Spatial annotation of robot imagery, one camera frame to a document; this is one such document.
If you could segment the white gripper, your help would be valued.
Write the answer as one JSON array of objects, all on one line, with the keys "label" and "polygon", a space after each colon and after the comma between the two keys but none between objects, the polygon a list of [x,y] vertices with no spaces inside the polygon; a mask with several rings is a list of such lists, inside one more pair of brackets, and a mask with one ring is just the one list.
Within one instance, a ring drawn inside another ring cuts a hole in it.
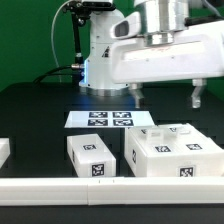
[{"label": "white gripper", "polygon": [[176,32],[171,44],[146,46],[140,37],[120,40],[112,45],[110,59],[112,80],[130,84],[136,108],[144,101],[137,83],[193,79],[191,101],[198,109],[204,78],[224,76],[224,23],[190,26]]}]

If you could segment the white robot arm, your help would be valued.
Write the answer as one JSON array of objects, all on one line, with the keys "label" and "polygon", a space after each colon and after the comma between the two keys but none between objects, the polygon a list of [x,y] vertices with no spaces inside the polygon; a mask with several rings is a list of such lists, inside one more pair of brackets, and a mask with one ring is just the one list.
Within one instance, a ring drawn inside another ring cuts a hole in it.
[{"label": "white robot arm", "polygon": [[92,13],[91,47],[80,87],[139,106],[144,83],[191,80],[192,106],[208,78],[224,76],[224,17],[212,0],[134,0],[135,11]]}]

